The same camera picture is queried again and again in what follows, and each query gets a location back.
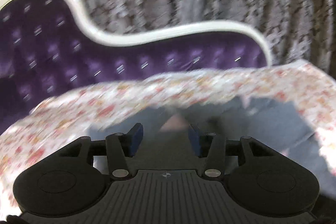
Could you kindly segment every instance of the purple tufted sofa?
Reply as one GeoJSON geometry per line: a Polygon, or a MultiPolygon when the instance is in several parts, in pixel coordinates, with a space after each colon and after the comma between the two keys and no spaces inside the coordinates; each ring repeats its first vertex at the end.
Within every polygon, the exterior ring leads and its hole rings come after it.
{"type": "Polygon", "coordinates": [[[82,86],[169,71],[270,65],[263,42],[230,30],[175,27],[166,29],[167,38],[152,32],[148,43],[142,34],[115,36],[135,41],[115,45],[113,34],[88,35],[81,5],[78,0],[0,0],[0,134],[47,97],[82,86]],[[99,40],[104,35],[110,41],[99,40]]]}

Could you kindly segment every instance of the tufted button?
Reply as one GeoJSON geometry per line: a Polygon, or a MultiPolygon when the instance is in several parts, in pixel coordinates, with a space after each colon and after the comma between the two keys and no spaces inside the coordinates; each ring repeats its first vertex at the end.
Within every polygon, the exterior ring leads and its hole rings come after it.
{"type": "Polygon", "coordinates": [[[44,5],[48,5],[49,3],[51,3],[53,0],[46,0],[44,5]]]}
{"type": "Polygon", "coordinates": [[[74,75],[70,78],[70,82],[74,81],[77,78],[77,75],[74,75]]]}
{"type": "Polygon", "coordinates": [[[123,64],[121,64],[119,67],[117,67],[117,73],[120,74],[125,70],[125,67],[123,64]]]}
{"type": "Polygon", "coordinates": [[[144,69],[148,66],[148,61],[145,61],[142,65],[141,65],[141,68],[144,69]]]}
{"type": "Polygon", "coordinates": [[[21,84],[18,85],[17,91],[22,96],[22,98],[27,101],[31,98],[30,92],[31,92],[31,86],[29,84],[21,84]]]}
{"type": "Polygon", "coordinates": [[[33,60],[30,64],[29,64],[29,67],[32,69],[36,66],[36,61],[33,60]]]}
{"type": "Polygon", "coordinates": [[[57,54],[53,55],[52,60],[57,61],[58,58],[59,58],[59,54],[57,53],[57,54]]]}
{"type": "Polygon", "coordinates": [[[54,90],[55,90],[55,87],[53,85],[51,85],[47,88],[47,93],[52,93],[52,92],[54,92],[54,90]]]}
{"type": "Polygon", "coordinates": [[[23,97],[23,100],[25,102],[27,102],[27,101],[31,100],[31,98],[32,98],[31,94],[28,93],[26,96],[23,97]]]}
{"type": "Polygon", "coordinates": [[[202,68],[202,58],[203,58],[203,50],[194,49],[190,53],[191,57],[191,65],[187,68],[187,70],[201,69],[202,68]]]}
{"type": "Polygon", "coordinates": [[[220,69],[223,57],[224,57],[224,47],[215,48],[212,58],[213,59],[212,67],[220,69]]]}
{"type": "Polygon", "coordinates": [[[38,26],[38,27],[36,27],[35,30],[34,30],[34,35],[37,36],[37,35],[39,35],[41,32],[42,32],[42,27],[41,27],[41,26],[38,26]]]}
{"type": "Polygon", "coordinates": [[[76,44],[76,45],[73,47],[73,51],[74,51],[74,52],[79,52],[81,48],[82,48],[81,44],[78,43],[78,44],[76,44]]]}
{"type": "Polygon", "coordinates": [[[20,42],[21,38],[17,38],[15,41],[14,41],[14,45],[17,45],[19,42],[20,42]]]}
{"type": "Polygon", "coordinates": [[[174,59],[172,58],[172,59],[170,59],[168,62],[167,62],[167,66],[170,66],[170,65],[172,65],[174,63],[174,59]]]}
{"type": "Polygon", "coordinates": [[[230,69],[240,67],[240,60],[243,57],[242,46],[239,41],[237,43],[228,43],[223,47],[222,53],[217,57],[218,69],[230,69]]]}
{"type": "Polygon", "coordinates": [[[64,17],[58,17],[56,19],[57,27],[61,27],[62,25],[64,25],[64,23],[65,23],[64,17]]]}
{"type": "Polygon", "coordinates": [[[30,4],[27,4],[24,8],[24,13],[27,13],[30,10],[30,4]]]}
{"type": "Polygon", "coordinates": [[[246,45],[242,44],[235,48],[235,56],[238,58],[246,52],[246,45]]]}
{"type": "Polygon", "coordinates": [[[264,53],[260,50],[259,54],[253,58],[254,66],[257,68],[262,68],[267,66],[267,61],[264,53]]]}
{"type": "Polygon", "coordinates": [[[6,22],[9,18],[11,17],[11,15],[9,13],[5,14],[5,16],[2,18],[3,22],[6,22]]]}
{"type": "Polygon", "coordinates": [[[195,64],[196,62],[198,62],[201,59],[200,56],[197,56],[193,59],[193,64],[195,64]]]}
{"type": "Polygon", "coordinates": [[[110,80],[109,75],[106,74],[103,64],[98,60],[84,60],[88,66],[89,75],[94,78],[95,83],[104,82],[110,80]]]}
{"type": "Polygon", "coordinates": [[[259,47],[247,48],[243,55],[241,55],[241,59],[239,59],[236,63],[238,63],[240,67],[260,67],[258,60],[256,59],[259,54],[259,47]]]}
{"type": "Polygon", "coordinates": [[[50,42],[47,44],[47,52],[48,52],[49,57],[52,57],[53,61],[56,61],[56,60],[57,60],[57,57],[58,57],[59,54],[60,54],[60,50],[59,50],[59,48],[58,48],[58,44],[57,44],[57,42],[55,42],[55,41],[50,41],[50,42]]]}

